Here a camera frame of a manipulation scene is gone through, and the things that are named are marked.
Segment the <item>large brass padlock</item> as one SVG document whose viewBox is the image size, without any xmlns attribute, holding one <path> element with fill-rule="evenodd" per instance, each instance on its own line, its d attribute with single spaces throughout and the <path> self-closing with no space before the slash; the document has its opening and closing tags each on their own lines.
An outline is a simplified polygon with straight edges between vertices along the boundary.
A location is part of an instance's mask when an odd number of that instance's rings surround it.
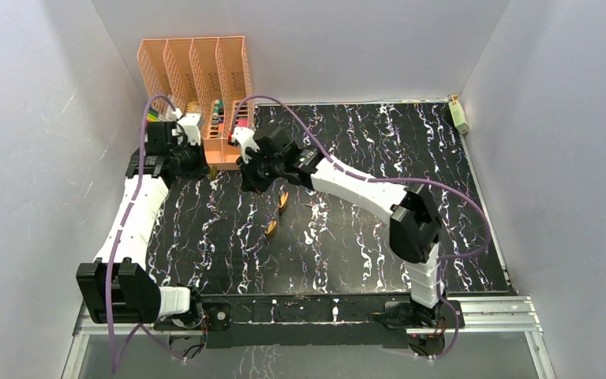
<svg viewBox="0 0 606 379">
<path fill-rule="evenodd" d="M 279 199 L 278 199 L 278 213 L 280 216 L 286 211 L 286 208 L 288 205 L 288 200 L 289 200 L 289 192 L 282 191 L 279 194 Z"/>
</svg>

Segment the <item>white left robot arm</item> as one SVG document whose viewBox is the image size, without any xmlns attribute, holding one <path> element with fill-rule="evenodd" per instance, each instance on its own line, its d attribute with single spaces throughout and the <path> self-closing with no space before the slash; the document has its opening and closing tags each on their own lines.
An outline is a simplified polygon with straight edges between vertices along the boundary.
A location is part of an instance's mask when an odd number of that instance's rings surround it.
<svg viewBox="0 0 606 379">
<path fill-rule="evenodd" d="M 144 147 L 130 156 L 109 235 L 94 261 L 77 269 L 77 283 L 95 323 L 150 324 L 172 317 L 184 328 L 195 328 L 203 321 L 197 290 L 159 286 L 145 271 L 148 244 L 171 185 L 179 178 L 199 180 L 207 172 L 201 124 L 197 113 L 147 122 Z"/>
</svg>

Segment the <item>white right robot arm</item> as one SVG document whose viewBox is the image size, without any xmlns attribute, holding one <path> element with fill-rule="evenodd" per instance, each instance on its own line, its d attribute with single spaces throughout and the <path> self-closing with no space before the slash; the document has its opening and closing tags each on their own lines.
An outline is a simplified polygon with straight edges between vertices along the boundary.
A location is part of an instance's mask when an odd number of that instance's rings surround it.
<svg viewBox="0 0 606 379">
<path fill-rule="evenodd" d="M 348 201 L 385 223 L 391 252 L 406 264 L 414 320 L 432 327 L 443 318 L 443 286 L 437 274 L 442 222 L 425 186 L 379 182 L 317 146 L 301 147 L 279 126 L 257 131 L 235 127 L 229 144 L 240 151 L 243 191 L 262 193 L 283 178 Z"/>
</svg>

